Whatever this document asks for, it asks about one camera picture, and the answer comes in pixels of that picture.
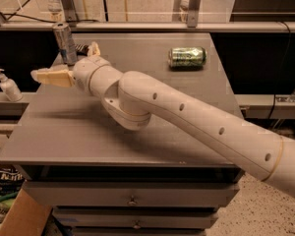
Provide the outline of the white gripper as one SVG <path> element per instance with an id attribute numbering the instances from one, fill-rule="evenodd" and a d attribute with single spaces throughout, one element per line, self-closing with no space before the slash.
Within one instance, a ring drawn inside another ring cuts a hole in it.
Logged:
<path id="1" fill-rule="evenodd" d="M 30 75 L 36 82 L 43 85 L 61 88 L 70 88 L 75 85 L 77 89 L 88 95 L 102 97 L 120 80 L 122 73 L 99 55 L 99 46 L 93 41 L 88 46 L 89 57 L 78 61 L 72 71 L 66 66 L 54 66 L 32 70 Z"/>

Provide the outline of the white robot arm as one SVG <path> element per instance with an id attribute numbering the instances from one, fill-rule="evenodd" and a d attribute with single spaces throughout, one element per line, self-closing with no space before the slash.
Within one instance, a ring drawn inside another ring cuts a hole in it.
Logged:
<path id="1" fill-rule="evenodd" d="M 33 70 L 38 83 L 97 97 L 122 127 L 139 131 L 156 115 L 256 179 L 295 199 L 295 140 L 247 122 L 141 72 L 121 72 L 94 54 L 72 68 Z"/>

